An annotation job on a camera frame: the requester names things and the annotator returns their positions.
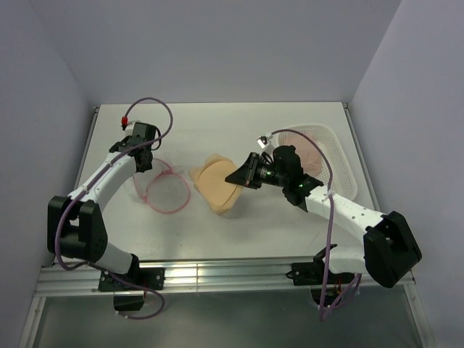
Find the beige bra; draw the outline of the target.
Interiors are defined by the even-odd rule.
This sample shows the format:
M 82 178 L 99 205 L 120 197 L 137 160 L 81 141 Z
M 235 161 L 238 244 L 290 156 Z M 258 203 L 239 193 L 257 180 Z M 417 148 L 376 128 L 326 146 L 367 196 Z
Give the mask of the beige bra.
M 201 194 L 216 215 L 230 211 L 243 192 L 243 187 L 225 179 L 238 167 L 219 154 L 209 156 L 202 167 L 192 167 L 188 174 L 194 188 Z

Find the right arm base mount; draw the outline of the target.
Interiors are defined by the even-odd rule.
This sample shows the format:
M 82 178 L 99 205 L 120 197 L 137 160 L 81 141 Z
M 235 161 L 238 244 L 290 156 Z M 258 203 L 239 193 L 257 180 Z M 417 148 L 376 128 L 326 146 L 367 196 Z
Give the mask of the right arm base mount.
M 295 262 L 286 273 L 286 277 L 292 280 L 294 286 L 322 286 L 324 264 L 322 262 Z M 342 293 L 342 286 L 355 279 L 354 273 L 328 272 L 328 285 L 324 300 L 325 306 L 333 304 Z

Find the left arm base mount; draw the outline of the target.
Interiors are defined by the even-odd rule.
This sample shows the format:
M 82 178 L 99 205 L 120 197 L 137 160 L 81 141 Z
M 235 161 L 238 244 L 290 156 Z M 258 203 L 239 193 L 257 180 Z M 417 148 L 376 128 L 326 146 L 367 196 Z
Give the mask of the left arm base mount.
M 160 299 L 159 313 L 165 308 L 165 299 L 160 294 L 164 281 L 162 267 L 141 268 L 134 277 L 101 272 L 97 289 L 101 293 L 113 293 L 113 307 L 122 313 L 140 311 L 148 295 L 155 295 Z

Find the white mesh laundry bag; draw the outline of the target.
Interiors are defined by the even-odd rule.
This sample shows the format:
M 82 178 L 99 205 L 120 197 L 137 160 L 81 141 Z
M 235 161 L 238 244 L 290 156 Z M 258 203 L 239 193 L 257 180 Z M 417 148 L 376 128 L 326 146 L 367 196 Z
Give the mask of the white mesh laundry bag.
M 191 199 L 185 178 L 162 159 L 153 159 L 151 170 L 132 176 L 138 200 L 160 214 L 175 214 Z

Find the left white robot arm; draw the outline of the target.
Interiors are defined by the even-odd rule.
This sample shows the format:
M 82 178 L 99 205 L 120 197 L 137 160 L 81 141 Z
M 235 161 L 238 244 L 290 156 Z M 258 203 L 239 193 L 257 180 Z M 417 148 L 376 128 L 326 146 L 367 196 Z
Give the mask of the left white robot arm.
M 119 188 L 136 173 L 152 169 L 152 146 L 160 130 L 136 122 L 131 134 L 109 148 L 99 169 L 67 196 L 54 196 L 47 208 L 47 249 L 115 273 L 124 289 L 140 284 L 138 257 L 111 244 L 102 213 Z

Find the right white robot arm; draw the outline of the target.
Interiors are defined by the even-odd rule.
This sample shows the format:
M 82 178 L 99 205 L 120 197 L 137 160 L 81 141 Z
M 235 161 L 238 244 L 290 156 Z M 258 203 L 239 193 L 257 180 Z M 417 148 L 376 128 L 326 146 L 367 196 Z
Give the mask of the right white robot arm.
M 422 259 L 422 252 L 405 217 L 369 210 L 306 174 L 294 146 L 273 150 L 272 162 L 250 153 L 246 162 L 226 176 L 225 182 L 250 189 L 264 184 L 282 189 L 286 200 L 305 212 L 326 218 L 361 244 L 359 248 L 330 244 L 318 252 L 305 270 L 295 270 L 294 280 L 309 285 L 351 281 L 368 274 L 376 283 L 391 288 Z

